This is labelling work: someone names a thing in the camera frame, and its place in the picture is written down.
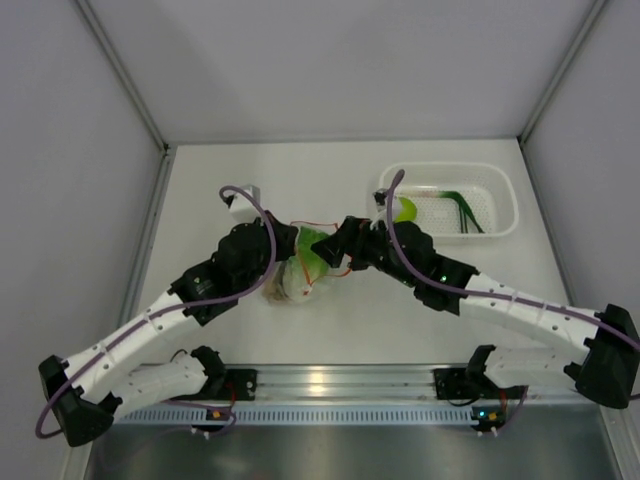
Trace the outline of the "clear zip bag orange seal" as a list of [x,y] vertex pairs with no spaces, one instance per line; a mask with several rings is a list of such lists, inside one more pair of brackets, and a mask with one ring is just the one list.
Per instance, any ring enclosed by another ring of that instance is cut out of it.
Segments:
[[263,284],[261,294],[271,305],[299,305],[318,298],[339,278],[351,273],[349,260],[344,257],[339,267],[331,267],[311,250],[311,246],[337,232],[339,225],[292,221],[298,229],[295,253],[288,260],[276,264],[275,271]]

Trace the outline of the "green fake apple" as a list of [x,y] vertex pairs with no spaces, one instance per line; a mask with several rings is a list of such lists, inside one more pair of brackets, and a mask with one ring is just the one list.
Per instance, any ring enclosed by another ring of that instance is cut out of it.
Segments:
[[396,197],[392,202],[392,221],[394,223],[400,222],[414,222],[417,218],[416,205],[406,197]]

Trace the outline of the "dark green fake vegetable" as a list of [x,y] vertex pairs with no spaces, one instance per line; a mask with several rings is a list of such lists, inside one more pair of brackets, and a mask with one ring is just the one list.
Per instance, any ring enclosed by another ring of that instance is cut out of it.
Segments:
[[416,205],[416,220],[423,226],[434,227],[436,233],[485,233],[471,205],[458,191],[409,190],[402,197]]

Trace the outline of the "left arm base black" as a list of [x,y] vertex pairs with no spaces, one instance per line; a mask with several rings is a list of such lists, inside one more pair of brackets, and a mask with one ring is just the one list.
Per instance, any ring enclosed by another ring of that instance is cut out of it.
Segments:
[[231,368],[214,383],[211,399],[215,401],[254,401],[258,372],[255,369]]

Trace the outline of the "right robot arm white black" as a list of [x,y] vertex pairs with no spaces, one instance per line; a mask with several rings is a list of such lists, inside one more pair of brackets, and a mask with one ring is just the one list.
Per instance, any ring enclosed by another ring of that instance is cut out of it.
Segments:
[[630,313],[546,302],[491,279],[476,267],[436,252],[412,222],[386,226],[352,216],[311,246],[330,266],[345,256],[354,271],[373,267],[412,289],[424,306],[481,320],[537,342],[533,349],[482,345],[467,364],[468,388],[480,397],[500,388],[573,389],[605,407],[625,409],[639,368],[639,334]]

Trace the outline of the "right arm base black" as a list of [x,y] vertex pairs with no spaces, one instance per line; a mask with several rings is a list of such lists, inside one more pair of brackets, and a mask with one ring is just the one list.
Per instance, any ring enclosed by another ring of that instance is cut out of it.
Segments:
[[464,368],[434,369],[433,379],[438,400],[466,401],[476,397]]

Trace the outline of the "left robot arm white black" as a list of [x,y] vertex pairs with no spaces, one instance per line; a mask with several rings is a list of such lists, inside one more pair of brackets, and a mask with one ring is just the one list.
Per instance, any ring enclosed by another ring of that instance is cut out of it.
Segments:
[[83,446],[140,408],[176,397],[219,397],[226,367],[209,347],[154,367],[144,362],[259,289],[277,264],[295,255],[298,235],[298,228],[272,216],[238,224],[210,259],[187,269],[112,334],[67,358],[43,360],[38,373],[46,405],[36,422],[37,438],[61,435],[69,446]]

